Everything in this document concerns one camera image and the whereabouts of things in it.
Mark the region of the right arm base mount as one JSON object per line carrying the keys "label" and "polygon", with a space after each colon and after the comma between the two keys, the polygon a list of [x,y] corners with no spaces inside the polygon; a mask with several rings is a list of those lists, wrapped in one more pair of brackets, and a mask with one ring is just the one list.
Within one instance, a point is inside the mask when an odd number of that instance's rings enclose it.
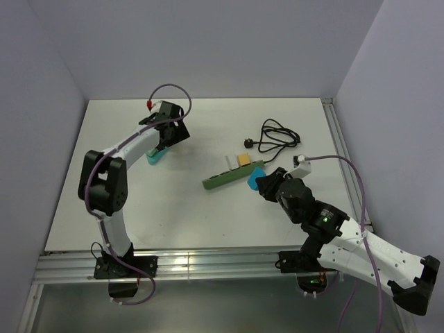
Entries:
{"label": "right arm base mount", "polygon": [[301,250],[283,250],[277,255],[275,268],[281,274],[294,274],[297,287],[305,298],[317,299],[339,281],[338,271],[323,268]]}

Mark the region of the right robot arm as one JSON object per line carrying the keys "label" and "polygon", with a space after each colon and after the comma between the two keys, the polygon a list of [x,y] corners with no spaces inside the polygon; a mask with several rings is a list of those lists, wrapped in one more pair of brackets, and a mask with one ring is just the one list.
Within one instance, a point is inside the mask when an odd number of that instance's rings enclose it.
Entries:
{"label": "right robot arm", "polygon": [[282,273],[341,271],[380,288],[412,314],[427,313],[438,259],[412,255],[362,229],[339,208],[315,199],[301,179],[288,176],[282,168],[255,183],[265,200],[278,203],[307,234],[300,249],[279,254]]}

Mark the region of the green power strip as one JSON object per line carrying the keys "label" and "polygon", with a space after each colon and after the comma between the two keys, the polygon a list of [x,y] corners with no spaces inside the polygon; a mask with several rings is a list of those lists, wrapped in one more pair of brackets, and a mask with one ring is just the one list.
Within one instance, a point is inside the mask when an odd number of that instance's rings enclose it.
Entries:
{"label": "green power strip", "polygon": [[264,167],[265,163],[263,160],[254,161],[250,164],[204,179],[202,186],[206,190],[213,190],[242,178],[249,177],[255,169],[263,169]]}

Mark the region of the small orange plug adapter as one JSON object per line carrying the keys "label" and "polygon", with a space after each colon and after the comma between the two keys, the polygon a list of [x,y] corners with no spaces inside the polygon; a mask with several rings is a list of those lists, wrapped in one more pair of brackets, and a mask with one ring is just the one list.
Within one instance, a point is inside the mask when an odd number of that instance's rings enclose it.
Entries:
{"label": "small orange plug adapter", "polygon": [[246,165],[249,165],[251,163],[251,159],[248,153],[242,153],[237,156],[237,160],[240,167],[244,167]]}

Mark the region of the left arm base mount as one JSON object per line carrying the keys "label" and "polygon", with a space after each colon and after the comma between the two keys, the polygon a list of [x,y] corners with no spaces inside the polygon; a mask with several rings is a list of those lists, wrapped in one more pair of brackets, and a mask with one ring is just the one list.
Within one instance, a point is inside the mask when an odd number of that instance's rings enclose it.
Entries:
{"label": "left arm base mount", "polygon": [[[156,290],[153,278],[157,273],[158,257],[154,255],[136,256],[121,261],[125,264],[122,265],[113,256],[103,254],[96,260],[93,278],[108,281],[108,295],[115,302],[122,302],[124,305],[138,305],[150,300]],[[151,292],[145,299],[130,301],[139,291],[142,278],[151,281]]]}

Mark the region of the blue plug adapter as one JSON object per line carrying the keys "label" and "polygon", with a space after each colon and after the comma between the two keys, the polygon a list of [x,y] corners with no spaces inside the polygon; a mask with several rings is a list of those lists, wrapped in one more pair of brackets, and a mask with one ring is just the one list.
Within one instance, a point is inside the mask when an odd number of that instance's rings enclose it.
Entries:
{"label": "blue plug adapter", "polygon": [[247,180],[247,184],[250,187],[250,189],[252,189],[253,191],[257,191],[258,190],[257,179],[263,178],[265,176],[266,173],[262,168],[255,168]]}

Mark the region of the white charger plug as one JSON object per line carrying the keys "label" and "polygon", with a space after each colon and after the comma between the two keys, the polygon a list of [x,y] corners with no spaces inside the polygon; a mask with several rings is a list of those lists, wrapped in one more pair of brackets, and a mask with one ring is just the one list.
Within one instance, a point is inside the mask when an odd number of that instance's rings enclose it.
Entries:
{"label": "white charger plug", "polygon": [[239,168],[239,161],[236,155],[226,155],[225,161],[227,162],[229,170],[235,170]]}

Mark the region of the light green plug adapter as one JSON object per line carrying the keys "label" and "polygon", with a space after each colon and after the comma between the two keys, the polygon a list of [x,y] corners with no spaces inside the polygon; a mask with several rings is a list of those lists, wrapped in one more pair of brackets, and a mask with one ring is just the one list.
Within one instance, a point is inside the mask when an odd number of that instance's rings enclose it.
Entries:
{"label": "light green plug adapter", "polygon": [[157,149],[156,148],[152,148],[146,154],[147,154],[147,156],[151,157],[151,156],[155,155],[156,153],[157,153]]}

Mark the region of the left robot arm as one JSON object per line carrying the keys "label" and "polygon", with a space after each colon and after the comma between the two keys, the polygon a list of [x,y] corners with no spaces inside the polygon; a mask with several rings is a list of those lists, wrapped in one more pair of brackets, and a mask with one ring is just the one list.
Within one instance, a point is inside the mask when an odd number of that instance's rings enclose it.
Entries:
{"label": "left robot arm", "polygon": [[129,276],[135,268],[135,259],[127,255],[133,244],[123,217],[129,168],[149,151],[159,153],[190,137],[182,107],[168,101],[149,105],[150,115],[128,138],[102,151],[88,151],[80,174],[78,197],[98,220],[105,252],[114,255],[110,269],[119,277]]}

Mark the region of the teal triangular power strip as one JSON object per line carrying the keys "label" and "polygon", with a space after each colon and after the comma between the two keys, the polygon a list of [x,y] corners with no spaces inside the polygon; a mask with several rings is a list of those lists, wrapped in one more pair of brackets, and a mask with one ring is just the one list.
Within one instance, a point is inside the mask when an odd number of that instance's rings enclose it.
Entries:
{"label": "teal triangular power strip", "polygon": [[147,154],[146,154],[147,162],[150,165],[156,165],[165,156],[165,154],[168,151],[169,151],[169,148],[164,148],[162,150],[158,150],[157,149],[157,153],[155,155],[151,156],[151,157],[147,156]]}

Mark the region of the aluminium rail frame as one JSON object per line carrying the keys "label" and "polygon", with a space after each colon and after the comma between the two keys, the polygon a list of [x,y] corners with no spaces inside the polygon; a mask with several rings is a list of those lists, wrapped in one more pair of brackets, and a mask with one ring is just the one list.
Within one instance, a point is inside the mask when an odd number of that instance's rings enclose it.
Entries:
{"label": "aluminium rail frame", "polygon": [[[328,125],[330,141],[336,152],[348,157],[348,150],[334,111],[334,99],[320,99],[323,106],[323,117]],[[347,166],[340,166],[344,187],[353,212],[357,212],[360,194],[357,189],[356,177]],[[192,281],[192,280],[226,280],[239,278],[272,278],[279,275],[270,265],[272,259],[278,258],[279,251],[299,250],[300,245],[292,246],[260,246],[260,247],[228,247],[204,249],[150,249],[137,250],[138,259],[157,255],[159,281]],[[49,251],[41,255],[31,283],[28,299],[17,332],[32,332],[37,318],[42,294],[45,286],[68,285],[81,283],[104,283],[108,280],[93,278],[93,257],[85,250],[81,251]],[[401,322],[401,332],[417,332],[413,317],[406,314],[397,305],[395,317]]]}

